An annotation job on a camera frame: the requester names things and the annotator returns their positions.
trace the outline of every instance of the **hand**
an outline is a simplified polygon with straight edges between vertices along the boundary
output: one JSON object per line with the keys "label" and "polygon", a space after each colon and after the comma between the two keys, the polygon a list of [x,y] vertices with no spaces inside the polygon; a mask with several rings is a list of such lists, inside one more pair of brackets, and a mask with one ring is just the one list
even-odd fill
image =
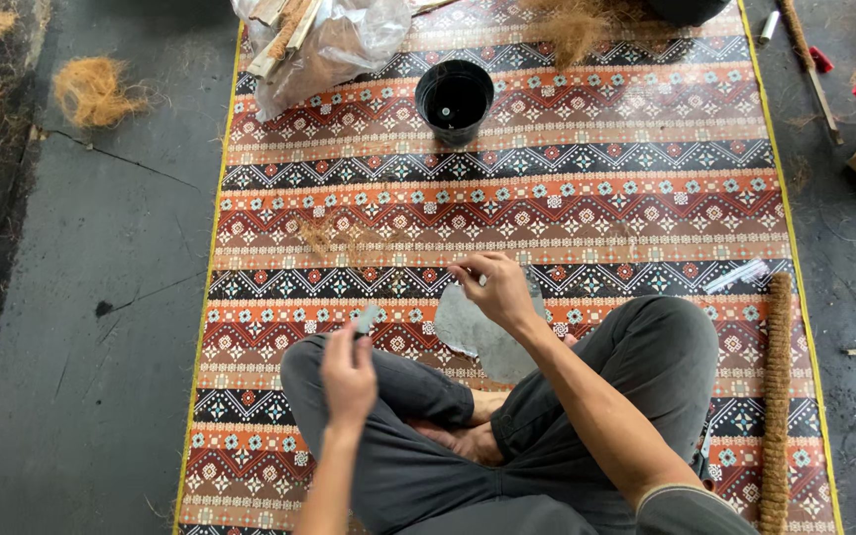
{"label": "hand", "polygon": [[[544,322],[534,311],[523,269],[503,253],[471,254],[448,266],[448,271],[464,286],[468,299],[511,335]],[[484,286],[479,282],[481,275],[487,279]]]}
{"label": "hand", "polygon": [[320,374],[329,406],[328,427],[362,434],[365,419],[375,405],[377,383],[372,368],[372,339],[365,336],[353,342],[354,334],[355,322],[351,322],[329,337]]}

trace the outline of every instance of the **dark gray floor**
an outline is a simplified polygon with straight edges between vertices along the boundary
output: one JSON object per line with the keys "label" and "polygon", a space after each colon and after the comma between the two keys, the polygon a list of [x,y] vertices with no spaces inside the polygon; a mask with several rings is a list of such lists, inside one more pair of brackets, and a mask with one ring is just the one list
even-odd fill
{"label": "dark gray floor", "polygon": [[[753,32],[761,30],[772,0],[747,2]],[[811,328],[825,390],[839,504],[847,533],[856,533],[856,173],[845,162],[856,151],[856,2],[795,2],[807,41],[826,51],[836,67],[821,75],[846,143],[834,149],[824,121],[803,128],[789,119],[817,113],[810,84],[800,76],[785,31],[759,51],[775,135],[789,177],[791,213],[798,238]],[[802,188],[791,180],[800,158],[810,174]]]}
{"label": "dark gray floor", "polygon": [[[750,0],[754,31],[772,7]],[[856,3],[799,0],[848,143],[834,150],[779,29],[759,52],[790,184],[842,513],[856,533]],[[225,0],[63,2],[39,87],[67,58],[113,53],[169,103],[79,138],[54,104],[0,323],[0,533],[164,533],[176,496],[236,20]],[[73,141],[93,141],[95,151]],[[96,317],[98,303],[115,310]]]}
{"label": "dark gray floor", "polygon": [[54,7],[40,88],[109,53],[168,100],[91,139],[41,101],[66,135],[41,143],[0,321],[0,533],[164,533],[149,504],[169,517],[177,493],[237,19],[225,1]]}

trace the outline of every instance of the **patterned mat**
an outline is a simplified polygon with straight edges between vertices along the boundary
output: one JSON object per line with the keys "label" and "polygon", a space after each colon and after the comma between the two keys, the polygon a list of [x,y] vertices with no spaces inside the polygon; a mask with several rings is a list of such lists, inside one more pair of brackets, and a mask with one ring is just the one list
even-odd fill
{"label": "patterned mat", "polygon": [[[486,249],[533,265],[557,335],[582,336],[650,293],[707,312],[721,351],[708,469],[755,521],[767,278],[703,290],[753,258],[796,268],[746,27],[734,5],[699,29],[637,22],[558,73],[532,13],[460,0],[417,17],[382,71],[265,125],[242,34],[175,532],[292,529],[315,461],[279,359],[366,303],[382,308],[377,347],[500,387],[453,358],[432,323],[444,266]],[[496,90],[460,152],[439,148],[412,98],[422,73],[452,58],[485,67]],[[365,268],[344,250],[315,254],[306,221],[325,221],[340,247],[361,243]],[[813,345],[795,317],[788,529],[841,532]]]}

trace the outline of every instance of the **man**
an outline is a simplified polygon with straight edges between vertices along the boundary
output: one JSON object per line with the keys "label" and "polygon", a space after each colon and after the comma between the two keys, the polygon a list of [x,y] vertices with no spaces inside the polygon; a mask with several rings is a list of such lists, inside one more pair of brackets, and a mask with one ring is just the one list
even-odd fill
{"label": "man", "polygon": [[688,466],[718,355],[701,310],[633,299],[567,347],[507,256],[448,270],[539,371],[505,396],[353,343],[351,328],[290,348],[283,389],[320,459],[298,534],[343,533],[350,500],[376,534],[755,532]]}

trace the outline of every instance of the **plant pot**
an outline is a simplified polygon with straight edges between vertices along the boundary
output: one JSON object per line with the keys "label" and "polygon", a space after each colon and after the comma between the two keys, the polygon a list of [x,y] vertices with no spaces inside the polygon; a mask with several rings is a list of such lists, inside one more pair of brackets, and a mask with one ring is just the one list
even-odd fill
{"label": "plant pot", "polygon": [[464,147],[478,136],[493,102],[491,76],[459,59],[441,62],[425,72],[415,87],[415,108],[451,148]]}

